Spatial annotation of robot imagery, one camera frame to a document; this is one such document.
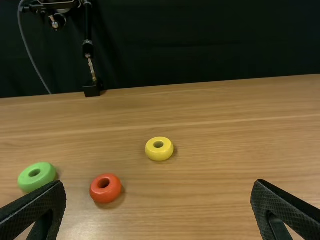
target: dark background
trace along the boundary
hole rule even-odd
[[[25,50],[19,0],[0,0],[0,97],[47,94]],[[96,0],[96,72],[108,89],[320,72],[320,2]],[[22,15],[31,53],[53,93],[91,79],[83,9],[58,32]]]

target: ring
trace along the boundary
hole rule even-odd
[[[41,188],[56,177],[56,169],[48,162],[38,162],[28,166],[18,177],[18,186],[25,193]]]
[[[153,161],[165,161],[174,153],[174,145],[168,138],[157,136],[146,143],[145,153]]]
[[[90,186],[91,198],[101,204],[114,201],[121,193],[120,179],[110,173],[102,174],[95,178]]]

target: gray cable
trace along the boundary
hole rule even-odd
[[[45,82],[44,79],[42,78],[42,76],[41,76],[41,74],[40,74],[40,72],[39,72],[39,70],[38,70],[38,68],[37,68],[37,65],[36,65],[36,63],[35,63],[32,55],[31,55],[31,53],[30,53],[30,50],[29,50],[29,47],[28,47],[28,44],[27,44],[27,41],[26,41],[26,37],[25,37],[24,31],[23,31],[23,29],[22,29],[20,8],[21,8],[22,4],[24,3],[24,1],[25,1],[25,0],[21,0],[20,3],[19,3],[19,6],[18,6],[18,25],[19,25],[21,37],[22,37],[22,40],[23,40],[23,43],[24,43],[26,52],[28,53],[28,56],[29,56],[29,58],[30,58],[30,61],[31,61],[31,63],[32,63],[32,65],[33,65],[36,73],[38,74],[38,76],[39,76],[39,78],[40,78],[43,86],[45,87],[45,89],[47,90],[47,92],[48,92],[49,94],[52,94],[51,91],[50,91],[50,89],[48,88],[46,82]]]

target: stand base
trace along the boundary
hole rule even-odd
[[[86,98],[99,97],[100,91],[104,89],[104,85],[100,80],[97,80],[96,82],[90,80],[82,87],[82,89]]]

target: table surface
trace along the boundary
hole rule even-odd
[[[5,98],[0,113],[0,206],[23,196],[24,168],[52,163],[59,240],[261,240],[257,179],[320,208],[320,75]],[[156,136],[174,143],[167,161],[145,155]],[[125,189],[105,205],[89,195],[103,173]]]

